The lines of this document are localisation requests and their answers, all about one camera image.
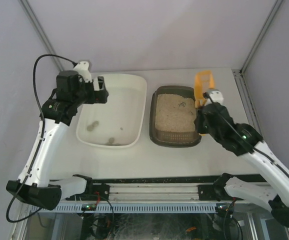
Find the yellow litter scoop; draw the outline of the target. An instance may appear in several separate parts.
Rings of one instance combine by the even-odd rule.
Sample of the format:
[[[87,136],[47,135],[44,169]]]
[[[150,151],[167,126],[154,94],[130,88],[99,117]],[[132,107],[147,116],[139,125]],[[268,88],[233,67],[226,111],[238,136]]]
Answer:
[[[196,108],[196,119],[194,121],[196,132],[200,136],[209,134],[209,120],[217,113],[214,104],[204,93],[215,89],[215,82],[211,70],[200,71],[195,75],[194,80],[194,106]]]

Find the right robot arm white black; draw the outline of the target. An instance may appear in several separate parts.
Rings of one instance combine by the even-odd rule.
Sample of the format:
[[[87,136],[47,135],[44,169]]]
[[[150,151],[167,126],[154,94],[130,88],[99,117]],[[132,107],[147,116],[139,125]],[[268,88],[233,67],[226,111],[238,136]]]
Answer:
[[[264,138],[251,125],[235,123],[227,108],[217,102],[200,106],[194,124],[199,134],[210,135],[225,150],[245,160],[270,185],[265,188],[223,173],[213,183],[218,199],[233,197],[251,202],[289,228],[289,170],[273,154]]]

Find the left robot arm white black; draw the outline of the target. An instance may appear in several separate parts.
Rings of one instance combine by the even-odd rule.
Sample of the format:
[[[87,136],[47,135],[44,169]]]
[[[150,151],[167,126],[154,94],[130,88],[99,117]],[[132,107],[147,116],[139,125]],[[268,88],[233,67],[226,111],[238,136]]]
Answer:
[[[60,72],[56,88],[40,108],[38,134],[27,163],[17,180],[7,182],[6,190],[19,201],[46,210],[55,209],[62,199],[82,194],[92,178],[74,174],[51,182],[51,166],[78,108],[84,104],[105,104],[108,96],[104,77],[88,80],[75,70]]]

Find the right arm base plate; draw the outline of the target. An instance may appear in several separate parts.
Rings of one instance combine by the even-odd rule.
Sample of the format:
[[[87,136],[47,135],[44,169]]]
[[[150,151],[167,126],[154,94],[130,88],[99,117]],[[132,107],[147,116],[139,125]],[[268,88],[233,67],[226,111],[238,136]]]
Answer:
[[[234,176],[229,173],[223,173],[212,184],[200,184],[198,185],[198,196],[200,201],[232,201],[233,197],[230,196],[225,186],[227,181]]]

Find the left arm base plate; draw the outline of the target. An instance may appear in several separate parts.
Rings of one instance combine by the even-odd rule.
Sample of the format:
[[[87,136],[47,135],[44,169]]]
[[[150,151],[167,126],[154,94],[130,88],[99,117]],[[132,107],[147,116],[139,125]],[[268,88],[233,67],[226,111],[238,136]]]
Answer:
[[[83,193],[67,197],[67,201],[96,201],[98,196],[108,200],[110,195],[110,186],[105,183],[87,182],[86,189]]]

